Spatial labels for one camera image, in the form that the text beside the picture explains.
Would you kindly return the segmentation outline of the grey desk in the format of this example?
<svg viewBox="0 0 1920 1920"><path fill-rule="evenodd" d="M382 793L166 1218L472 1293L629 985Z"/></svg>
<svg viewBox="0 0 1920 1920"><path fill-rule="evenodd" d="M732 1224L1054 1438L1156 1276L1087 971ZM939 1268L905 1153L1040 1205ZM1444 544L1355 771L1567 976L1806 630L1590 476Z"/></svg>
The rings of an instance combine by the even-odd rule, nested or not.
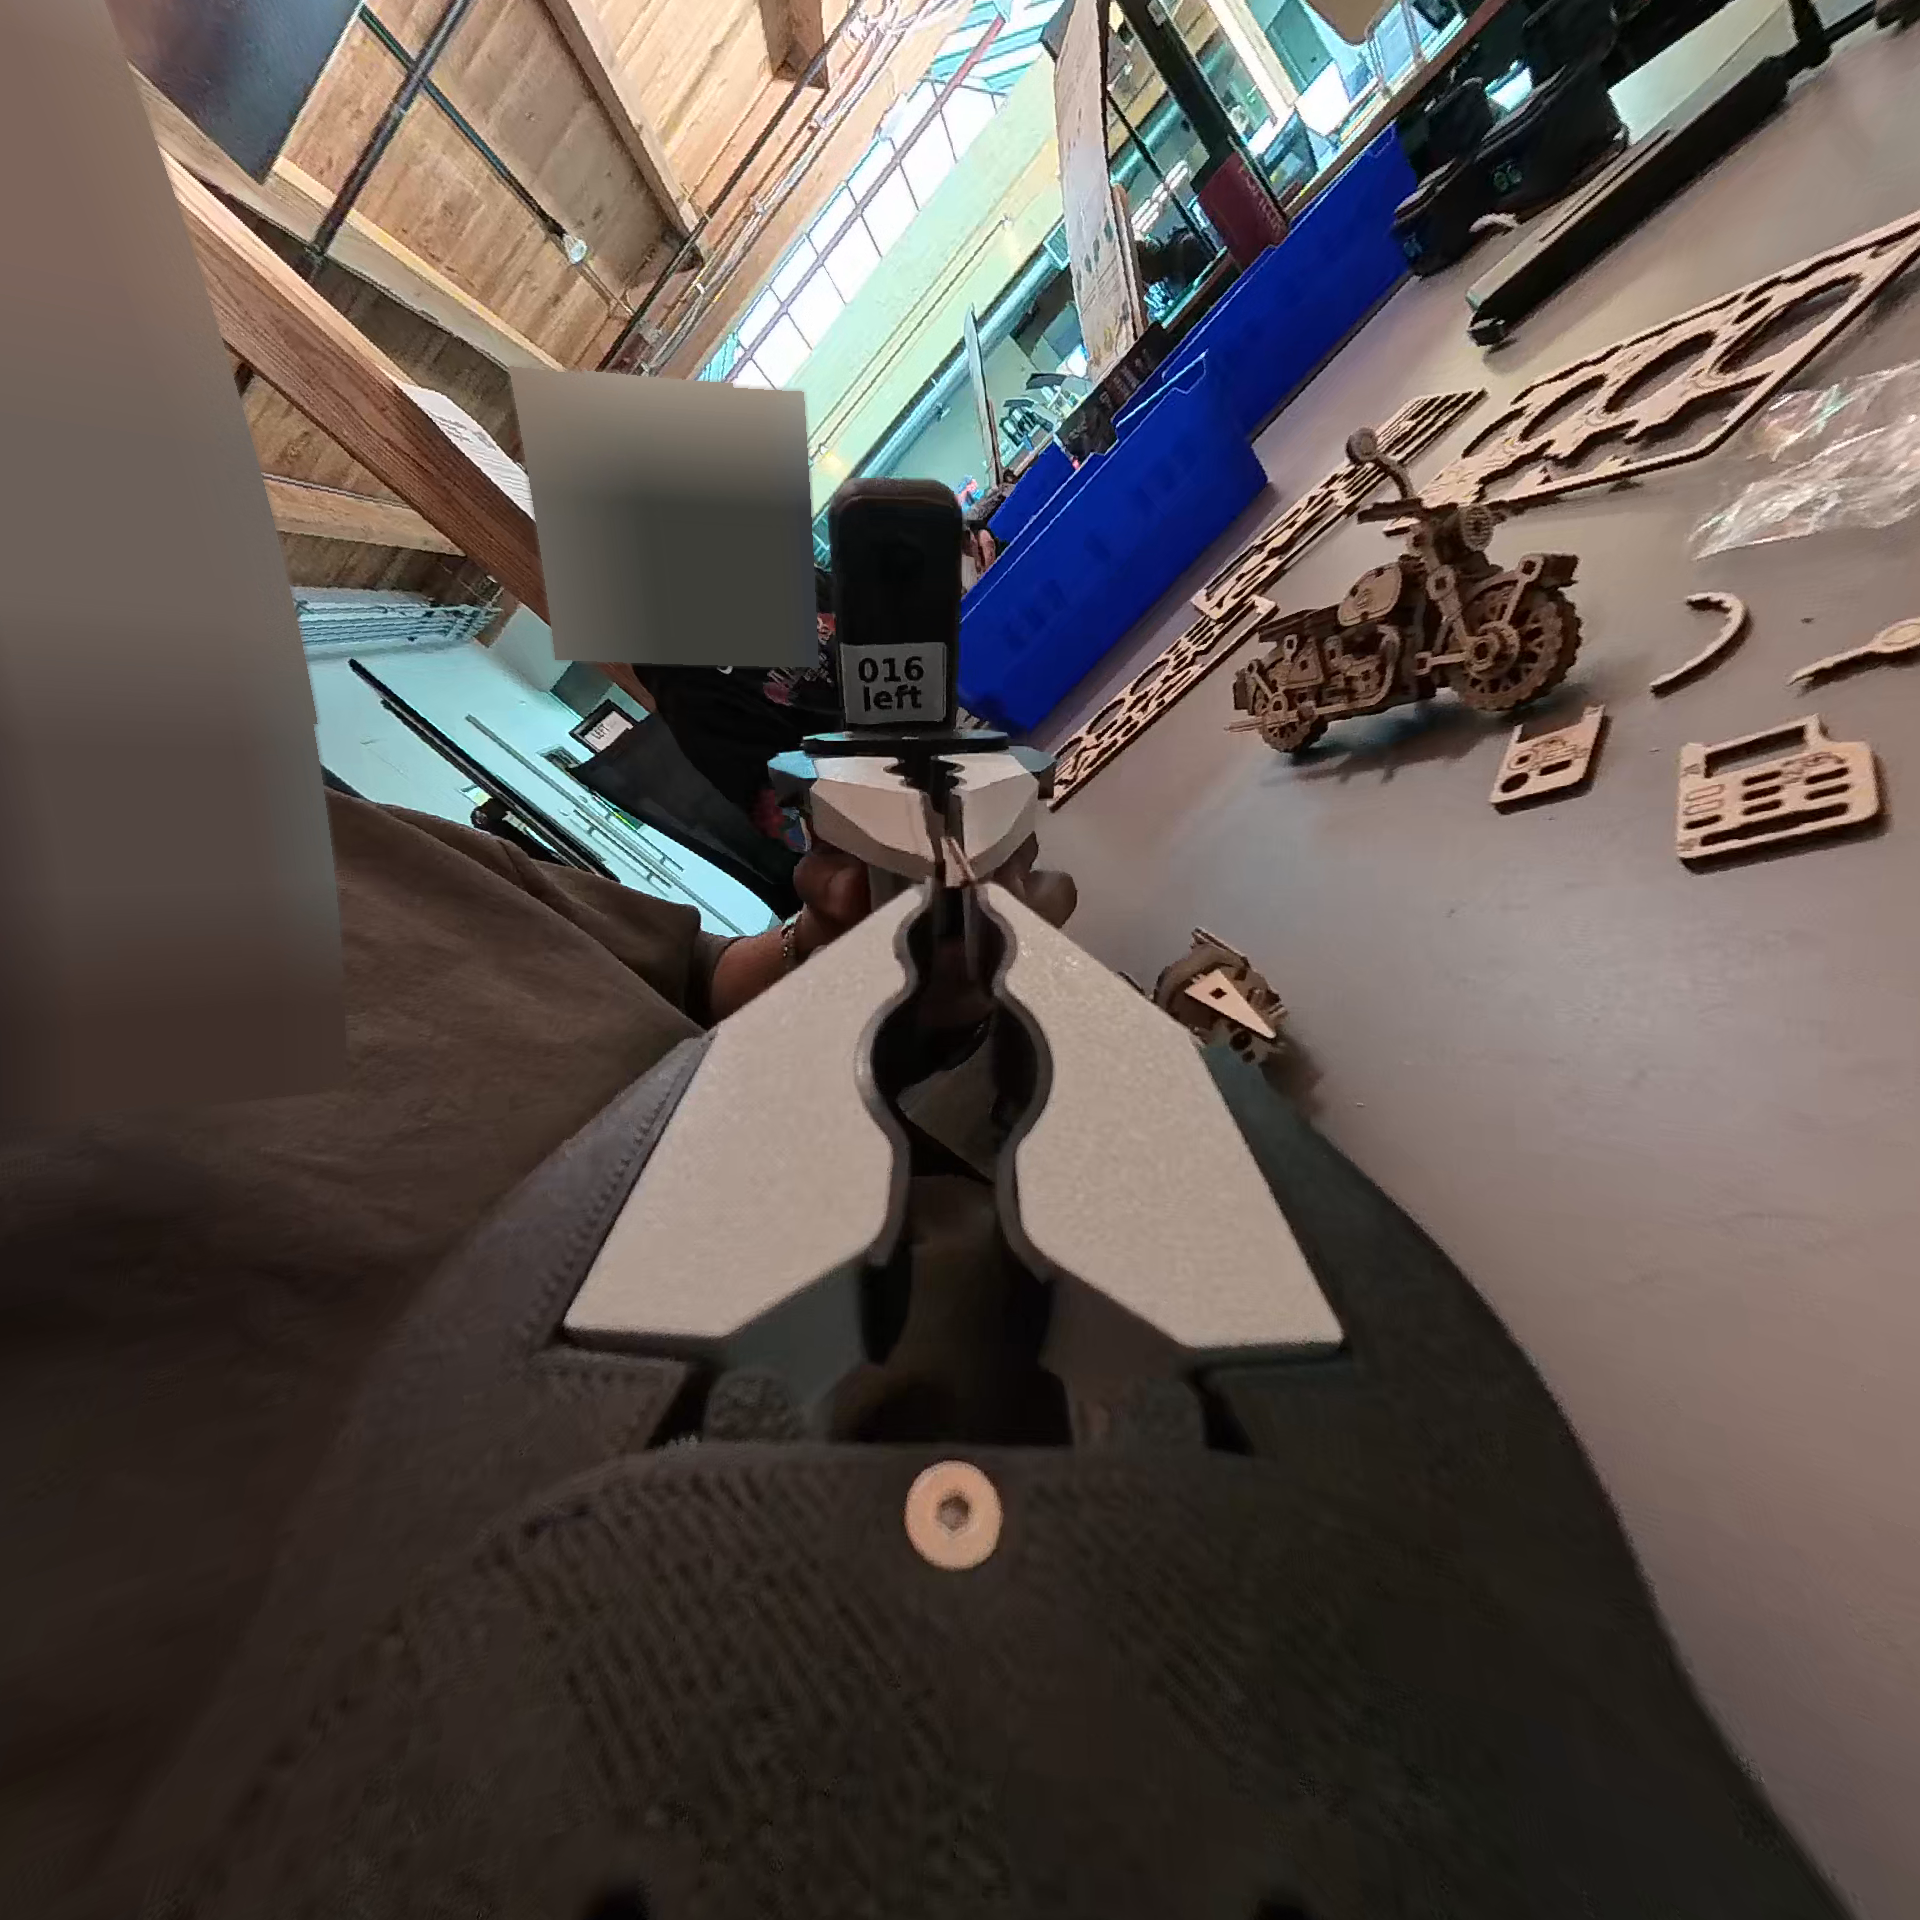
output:
<svg viewBox="0 0 1920 1920"><path fill-rule="evenodd" d="M1915 1915L1915 660L1790 685L1915 614L1915 518L1695 562L1724 451L1503 531L1580 556L1537 715L1606 707L1572 798L1494 810L1509 725L1452 701L1286 762L1221 668L1044 846L1111 966L1203 924L1271 976L1303 1105L1532 1354L1775 1809L1857 1915ZM1655 700L1704 589L1748 634ZM1881 816L1678 859L1680 750L1811 713Z"/></svg>

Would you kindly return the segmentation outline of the small clear plastic bag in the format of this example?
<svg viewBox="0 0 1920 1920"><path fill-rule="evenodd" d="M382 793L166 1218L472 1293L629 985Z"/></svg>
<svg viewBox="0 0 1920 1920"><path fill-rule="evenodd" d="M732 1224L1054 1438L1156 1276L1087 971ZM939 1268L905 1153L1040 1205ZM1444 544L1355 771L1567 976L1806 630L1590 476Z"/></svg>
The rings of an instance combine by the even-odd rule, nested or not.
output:
<svg viewBox="0 0 1920 1920"><path fill-rule="evenodd" d="M1768 401L1724 451L1726 496L1695 523L1693 560L1918 514L1918 363Z"/></svg>

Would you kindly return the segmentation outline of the wooden plate part with holes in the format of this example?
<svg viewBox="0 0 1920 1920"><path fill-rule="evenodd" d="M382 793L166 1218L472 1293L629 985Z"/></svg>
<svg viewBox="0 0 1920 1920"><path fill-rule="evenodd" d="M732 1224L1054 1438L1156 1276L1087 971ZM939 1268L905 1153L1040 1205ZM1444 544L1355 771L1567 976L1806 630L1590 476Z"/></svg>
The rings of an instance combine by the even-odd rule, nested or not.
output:
<svg viewBox="0 0 1920 1920"><path fill-rule="evenodd" d="M1500 811L1561 801L1582 789L1599 753L1609 710L1587 704L1574 722L1526 732L1513 726L1494 773L1491 804Z"/></svg>

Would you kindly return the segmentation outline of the printed wooden board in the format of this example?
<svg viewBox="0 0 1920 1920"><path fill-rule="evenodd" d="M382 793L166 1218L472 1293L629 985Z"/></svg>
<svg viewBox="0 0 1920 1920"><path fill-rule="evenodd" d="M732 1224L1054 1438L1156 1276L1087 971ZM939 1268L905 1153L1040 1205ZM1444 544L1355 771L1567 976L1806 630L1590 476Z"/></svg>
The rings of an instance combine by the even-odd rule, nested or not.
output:
<svg viewBox="0 0 1920 1920"><path fill-rule="evenodd" d="M1109 150L1109 9L1065 2L1044 32L1072 302L1093 382L1145 333L1136 233Z"/></svg>

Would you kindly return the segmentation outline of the wooden grid part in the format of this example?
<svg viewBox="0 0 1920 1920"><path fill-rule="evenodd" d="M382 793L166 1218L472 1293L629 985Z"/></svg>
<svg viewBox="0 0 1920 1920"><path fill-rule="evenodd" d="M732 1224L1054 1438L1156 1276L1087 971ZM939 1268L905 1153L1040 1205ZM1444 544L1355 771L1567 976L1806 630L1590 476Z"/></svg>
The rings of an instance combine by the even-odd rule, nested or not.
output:
<svg viewBox="0 0 1920 1920"><path fill-rule="evenodd" d="M1689 867L1704 867L1851 832L1881 811L1873 750L1831 736L1811 713L1718 744L1686 744L1676 766L1672 850Z"/></svg>

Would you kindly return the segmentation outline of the wooden gear assembly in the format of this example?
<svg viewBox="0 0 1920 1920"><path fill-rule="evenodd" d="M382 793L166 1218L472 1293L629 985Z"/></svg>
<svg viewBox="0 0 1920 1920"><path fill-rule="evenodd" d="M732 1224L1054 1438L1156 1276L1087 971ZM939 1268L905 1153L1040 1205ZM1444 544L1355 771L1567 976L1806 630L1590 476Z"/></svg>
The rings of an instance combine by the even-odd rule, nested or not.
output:
<svg viewBox="0 0 1920 1920"><path fill-rule="evenodd" d="M1230 1036L1224 1030L1219 1030L1219 1028L1208 1030L1208 1026L1203 1019L1192 1017L1190 1006L1180 1004L1180 988L1190 976L1198 976L1206 969L1230 969L1235 973L1251 973L1260 985L1269 988L1278 996L1280 1006L1285 1008L1285 1019L1286 1019L1286 1006L1285 1006L1281 996L1269 984L1269 978L1260 971L1260 966L1251 960L1251 956L1245 950L1239 950L1237 946L1219 940L1216 936L1206 932L1205 929L1196 929L1190 932L1189 950L1177 956L1171 965L1164 966L1164 971L1159 971L1159 976L1155 980L1155 988L1150 992L1150 998L1174 1024L1180 1024L1187 1030L1189 1041L1192 1045L1198 1045L1200 1050L1224 1048L1227 1052L1231 1052L1237 1059L1245 1061L1247 1066L1254 1066L1254 1068L1267 1066L1271 1059L1278 1056L1278 1052L1281 1048L1281 1033L1276 1043L1252 1043L1252 1045L1240 1043L1240 1045L1237 1045L1235 1036Z"/></svg>

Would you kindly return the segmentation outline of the pale triangular wooden part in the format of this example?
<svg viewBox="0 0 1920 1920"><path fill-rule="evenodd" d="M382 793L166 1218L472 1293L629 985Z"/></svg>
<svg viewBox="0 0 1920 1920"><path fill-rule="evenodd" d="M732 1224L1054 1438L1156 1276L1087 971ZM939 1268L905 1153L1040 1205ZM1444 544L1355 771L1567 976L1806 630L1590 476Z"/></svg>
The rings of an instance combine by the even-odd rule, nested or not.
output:
<svg viewBox="0 0 1920 1920"><path fill-rule="evenodd" d="M1190 976L1180 988L1180 1004L1190 1006L1206 1030L1224 1030L1237 1045L1276 1043L1285 1019L1285 1008L1269 988L1224 966Z"/></svg>

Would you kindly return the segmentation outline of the person's left forearm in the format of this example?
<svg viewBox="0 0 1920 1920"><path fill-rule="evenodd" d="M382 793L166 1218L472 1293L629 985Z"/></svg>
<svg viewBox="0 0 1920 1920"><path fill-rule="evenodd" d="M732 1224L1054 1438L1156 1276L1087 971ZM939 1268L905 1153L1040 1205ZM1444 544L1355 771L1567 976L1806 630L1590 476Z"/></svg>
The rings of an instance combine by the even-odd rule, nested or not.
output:
<svg viewBox="0 0 1920 1920"><path fill-rule="evenodd" d="M524 893L609 954L697 1026L729 1019L799 971L824 932L821 916L804 906L776 929L720 940L703 930L689 908L534 859L496 836L471 834L469 853L509 876Z"/></svg>

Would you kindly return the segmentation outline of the wooden arc part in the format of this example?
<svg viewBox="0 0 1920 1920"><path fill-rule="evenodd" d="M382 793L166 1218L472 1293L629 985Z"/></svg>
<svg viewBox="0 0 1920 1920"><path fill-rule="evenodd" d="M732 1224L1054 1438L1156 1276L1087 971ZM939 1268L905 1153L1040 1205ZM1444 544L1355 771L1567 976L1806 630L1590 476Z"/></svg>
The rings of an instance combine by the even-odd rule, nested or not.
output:
<svg viewBox="0 0 1920 1920"><path fill-rule="evenodd" d="M1717 626L1701 650L1670 666L1648 684L1648 696L1655 700L1663 700L1715 673L1715 668L1727 659L1727 653L1733 653L1748 634L1751 614L1747 602L1735 593L1689 593L1684 606L1689 613L1715 614Z"/></svg>

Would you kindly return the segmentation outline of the round-headed wooden part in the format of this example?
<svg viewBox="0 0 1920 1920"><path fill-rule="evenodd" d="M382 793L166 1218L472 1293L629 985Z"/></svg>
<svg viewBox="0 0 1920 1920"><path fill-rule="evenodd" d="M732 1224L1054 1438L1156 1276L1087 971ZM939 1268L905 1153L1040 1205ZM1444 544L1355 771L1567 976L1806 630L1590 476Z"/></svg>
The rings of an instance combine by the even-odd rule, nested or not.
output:
<svg viewBox="0 0 1920 1920"><path fill-rule="evenodd" d="M1793 673L1790 675L1790 684L1796 688L1811 688L1815 684L1833 681L1837 677L1853 675L1871 666L1907 660L1910 657L1918 657L1918 648L1920 619L1907 618L1887 624L1871 640L1793 668Z"/></svg>

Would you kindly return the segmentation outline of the wooden sheet with round holes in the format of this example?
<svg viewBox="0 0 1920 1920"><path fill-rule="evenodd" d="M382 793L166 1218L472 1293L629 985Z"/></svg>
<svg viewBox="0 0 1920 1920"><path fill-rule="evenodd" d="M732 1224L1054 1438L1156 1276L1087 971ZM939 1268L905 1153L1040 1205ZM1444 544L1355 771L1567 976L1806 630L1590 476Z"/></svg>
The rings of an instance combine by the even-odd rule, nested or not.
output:
<svg viewBox="0 0 1920 1920"><path fill-rule="evenodd" d="M1701 461L1915 270L1918 214L1532 380L1423 486L1524 513Z"/></svg>

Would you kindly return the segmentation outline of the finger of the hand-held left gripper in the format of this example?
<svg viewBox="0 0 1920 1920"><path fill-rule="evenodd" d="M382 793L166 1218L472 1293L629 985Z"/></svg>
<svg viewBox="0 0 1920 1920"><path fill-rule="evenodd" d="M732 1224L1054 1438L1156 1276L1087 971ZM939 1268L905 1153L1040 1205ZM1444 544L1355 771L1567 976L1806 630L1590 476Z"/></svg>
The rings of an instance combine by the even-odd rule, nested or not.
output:
<svg viewBox="0 0 1920 1920"><path fill-rule="evenodd" d="M956 755L967 793L967 853L976 883L996 876L1035 836L1040 778L1020 755Z"/></svg>
<svg viewBox="0 0 1920 1920"><path fill-rule="evenodd" d="M813 840L896 880L931 880L931 793L880 755L811 758L807 822Z"/></svg>

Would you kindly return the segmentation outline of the wooden sheet with curly cutouts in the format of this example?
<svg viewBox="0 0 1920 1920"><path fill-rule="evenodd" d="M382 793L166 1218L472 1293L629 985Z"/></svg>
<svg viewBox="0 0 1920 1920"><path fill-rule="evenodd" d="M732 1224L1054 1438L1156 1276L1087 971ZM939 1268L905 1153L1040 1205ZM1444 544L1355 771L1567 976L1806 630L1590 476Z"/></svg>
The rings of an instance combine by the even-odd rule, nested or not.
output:
<svg viewBox="0 0 1920 1920"><path fill-rule="evenodd" d="M1262 638L1278 618L1280 610L1262 594L1247 594L1224 614L1200 613L1056 750L1046 810L1062 810L1165 710L1227 664L1240 644Z"/></svg>

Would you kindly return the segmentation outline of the thick wooden beam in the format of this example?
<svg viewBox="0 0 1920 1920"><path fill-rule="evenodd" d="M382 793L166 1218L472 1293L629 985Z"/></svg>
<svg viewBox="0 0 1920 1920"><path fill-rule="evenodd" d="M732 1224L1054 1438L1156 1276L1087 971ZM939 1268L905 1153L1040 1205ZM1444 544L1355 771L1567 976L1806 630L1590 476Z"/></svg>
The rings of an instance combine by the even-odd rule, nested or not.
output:
<svg viewBox="0 0 1920 1920"><path fill-rule="evenodd" d="M169 155L214 325L253 372L326 433L435 532L540 618L536 525L421 404L395 363Z"/></svg>

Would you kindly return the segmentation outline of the wooden sheet with slots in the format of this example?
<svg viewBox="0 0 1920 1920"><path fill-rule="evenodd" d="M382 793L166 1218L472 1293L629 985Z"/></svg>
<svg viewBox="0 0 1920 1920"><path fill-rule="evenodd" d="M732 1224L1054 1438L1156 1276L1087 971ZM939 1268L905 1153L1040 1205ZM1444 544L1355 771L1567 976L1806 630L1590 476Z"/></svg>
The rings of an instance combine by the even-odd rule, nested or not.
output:
<svg viewBox="0 0 1920 1920"><path fill-rule="evenodd" d="M1404 403L1397 413L1379 426L1379 448L1388 457L1407 461L1479 410L1483 401L1485 389L1417 395ZM1240 608L1247 608L1254 596L1276 586L1317 540L1350 518L1358 507L1379 492L1381 482L1379 469L1361 469L1358 464L1343 464L1320 477L1280 516L1271 518L1267 528L1262 528L1262 532L1190 598L1196 614L1211 621L1227 621Z"/></svg>

